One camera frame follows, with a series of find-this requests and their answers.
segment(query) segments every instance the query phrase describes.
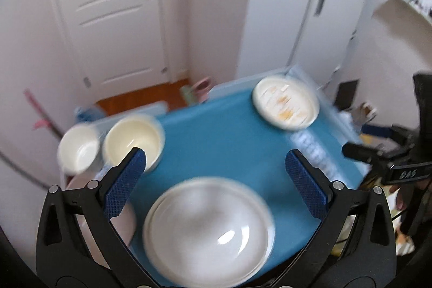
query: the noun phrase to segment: blue tablecloth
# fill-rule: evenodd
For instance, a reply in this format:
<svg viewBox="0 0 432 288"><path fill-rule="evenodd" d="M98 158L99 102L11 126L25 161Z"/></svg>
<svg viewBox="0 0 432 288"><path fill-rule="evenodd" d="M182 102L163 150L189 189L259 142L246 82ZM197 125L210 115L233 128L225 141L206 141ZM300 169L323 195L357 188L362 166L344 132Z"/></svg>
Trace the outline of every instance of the blue tablecloth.
<svg viewBox="0 0 432 288"><path fill-rule="evenodd" d="M162 285L174 285L152 267L146 257L142 227L150 207L168 188L200 176L231 178L254 189L268 204L276 238L267 263L255 276L276 267L299 251L319 225L285 172L286 153L297 146L290 133L269 125L256 112L251 90L161 116L166 144L158 167L143 175L130 201L137 215L131 250L143 267ZM338 131L320 113L308 131L320 142L343 174L357 187L362 175L341 153Z"/></svg>

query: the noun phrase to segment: wooden floor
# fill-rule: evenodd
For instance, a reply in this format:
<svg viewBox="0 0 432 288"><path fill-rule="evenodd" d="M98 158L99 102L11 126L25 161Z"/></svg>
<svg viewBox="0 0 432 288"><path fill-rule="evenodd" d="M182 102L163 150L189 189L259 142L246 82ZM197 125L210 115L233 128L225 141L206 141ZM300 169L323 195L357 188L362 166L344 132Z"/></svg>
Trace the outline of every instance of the wooden floor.
<svg viewBox="0 0 432 288"><path fill-rule="evenodd" d="M141 107L142 105L164 100L168 103L169 110L172 111L186 106L186 103L180 95L180 88L185 84L189 84L189 80L186 79L176 83L164 83L154 87L143 88L134 92L100 100L97 104L107 115L114 115L126 110Z"/></svg>

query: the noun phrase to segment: cable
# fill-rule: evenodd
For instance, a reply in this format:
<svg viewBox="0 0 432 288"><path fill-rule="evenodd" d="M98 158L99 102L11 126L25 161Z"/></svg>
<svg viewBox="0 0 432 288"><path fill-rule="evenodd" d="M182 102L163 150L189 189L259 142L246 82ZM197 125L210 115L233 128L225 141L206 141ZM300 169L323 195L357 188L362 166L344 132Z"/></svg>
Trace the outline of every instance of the cable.
<svg viewBox="0 0 432 288"><path fill-rule="evenodd" d="M2 159L5 162L5 164L7 164L9 167L11 167L11 169L13 171L15 171L17 174L26 178L27 180L29 180L31 183L35 184L36 186L38 186L44 190L48 190L50 188L50 186L48 186L47 184L43 183L42 181L39 181L36 177L30 175L28 172L21 169L21 167L19 167L12 160L10 160L5 154L3 154L2 151L0 151L0 159Z"/></svg>
<svg viewBox="0 0 432 288"><path fill-rule="evenodd" d="M423 190L423 192L422 192L422 196L419 198L419 201L417 201L417 202L415 202L415 203L412 203L412 204L409 204L409 205L407 206L406 209L402 210L399 214L397 214L396 216L392 217L391 220L392 220L392 221L396 220L399 216L402 216L405 212L407 212L409 208L411 208L411 207L414 206L414 205L417 205L418 202L421 202L422 199L423 199L423 197L424 197L424 195L425 195L426 192L428 191L429 186L430 186L431 184L432 184L432 178L429 180L428 185L427 185L426 188Z"/></svg>

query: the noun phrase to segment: white bowl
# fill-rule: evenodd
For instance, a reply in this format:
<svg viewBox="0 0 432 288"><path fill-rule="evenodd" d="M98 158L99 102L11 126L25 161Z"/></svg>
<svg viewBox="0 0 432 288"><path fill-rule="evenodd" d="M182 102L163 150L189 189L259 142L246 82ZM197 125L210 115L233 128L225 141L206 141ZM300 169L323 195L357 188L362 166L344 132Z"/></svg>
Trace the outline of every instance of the white bowl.
<svg viewBox="0 0 432 288"><path fill-rule="evenodd" d="M80 175L75 176L71 182L68 184L66 189L78 189L83 188L89 181L95 179L96 172L84 172ZM106 268L109 265L105 261L101 251L99 250L92 233L90 232L89 226L87 225L86 218L82 215L77 215L76 219L78 221L79 228L83 234L83 238L87 244L87 247L92 255L92 258L99 264ZM121 211L120 215L113 217L111 223L122 241L129 246L132 241L133 235L137 228L137 220L135 217L135 212L133 211L132 205L127 202Z"/></svg>
<svg viewBox="0 0 432 288"><path fill-rule="evenodd" d="M99 152L98 131L88 123L73 126L65 133L57 149L57 161L62 171L77 175L90 167Z"/></svg>
<svg viewBox="0 0 432 288"><path fill-rule="evenodd" d="M315 94L292 77L265 77L255 86L252 101L267 122L291 131L310 126L320 111Z"/></svg>
<svg viewBox="0 0 432 288"><path fill-rule="evenodd" d="M255 275L274 242L274 222L254 191L231 179L200 177L166 191L144 221L152 265L182 287L230 288Z"/></svg>
<svg viewBox="0 0 432 288"><path fill-rule="evenodd" d="M133 147L146 153L146 170L154 169L165 145L165 133L161 124L152 116L132 115L114 125L108 132L103 156L106 163L117 166Z"/></svg>

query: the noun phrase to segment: wall shelf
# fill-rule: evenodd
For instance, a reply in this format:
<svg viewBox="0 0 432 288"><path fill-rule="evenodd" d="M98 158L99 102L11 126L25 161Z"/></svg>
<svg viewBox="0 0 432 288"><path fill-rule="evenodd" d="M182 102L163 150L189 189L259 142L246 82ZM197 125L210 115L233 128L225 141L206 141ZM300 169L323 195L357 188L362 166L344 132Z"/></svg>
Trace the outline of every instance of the wall shelf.
<svg viewBox="0 0 432 288"><path fill-rule="evenodd" d="M425 14L419 6L417 6L412 0L400 0L404 2L408 7L414 10L418 15L420 15L423 19L425 19L430 25L432 25L432 18Z"/></svg>

